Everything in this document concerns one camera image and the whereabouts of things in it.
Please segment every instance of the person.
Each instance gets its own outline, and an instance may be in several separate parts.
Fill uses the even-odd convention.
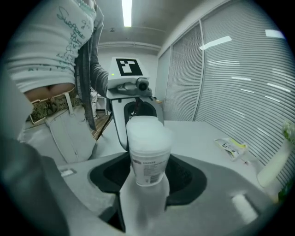
[[[91,106],[92,106],[92,115],[94,120],[99,119],[99,116],[96,113],[96,102],[98,93],[91,87],[90,88],[90,95],[91,95]]]
[[[89,159],[95,139],[90,86],[106,96],[98,60],[104,16],[95,0],[48,0],[19,27],[6,66],[34,109],[19,136],[56,164]]]

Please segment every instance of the window blinds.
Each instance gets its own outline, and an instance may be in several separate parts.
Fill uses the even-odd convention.
[[[170,71],[164,103],[164,119],[192,121],[198,98],[202,45],[197,25],[172,45]]]
[[[225,4],[201,22],[205,68],[195,120],[247,143],[265,165],[283,142],[283,122],[295,122],[292,52],[253,2]],[[293,152],[279,181],[286,183],[294,169]]]
[[[168,48],[158,61],[158,73],[157,73],[157,81],[156,81],[156,91],[155,97],[157,100],[162,102],[165,101],[167,82],[168,82],[168,73],[169,73],[169,64],[170,64],[170,51]]]

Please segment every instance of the cable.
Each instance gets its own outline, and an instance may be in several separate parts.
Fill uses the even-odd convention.
[[[99,135],[97,136],[97,139],[96,140],[98,140],[99,137],[102,135],[102,132],[106,128],[106,125],[109,123],[109,121],[111,120],[111,118],[112,118],[112,112],[111,112],[109,118],[107,119],[107,121],[105,122],[105,124],[102,126],[101,131],[100,131]]]

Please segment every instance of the white lid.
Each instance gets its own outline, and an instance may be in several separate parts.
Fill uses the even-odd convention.
[[[140,156],[171,151],[172,132],[156,118],[133,117],[126,125],[130,151]]]

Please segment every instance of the plastic container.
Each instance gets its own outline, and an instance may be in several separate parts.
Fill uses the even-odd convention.
[[[172,132],[156,118],[137,116],[126,126],[131,165],[140,186],[158,184],[172,148]]]

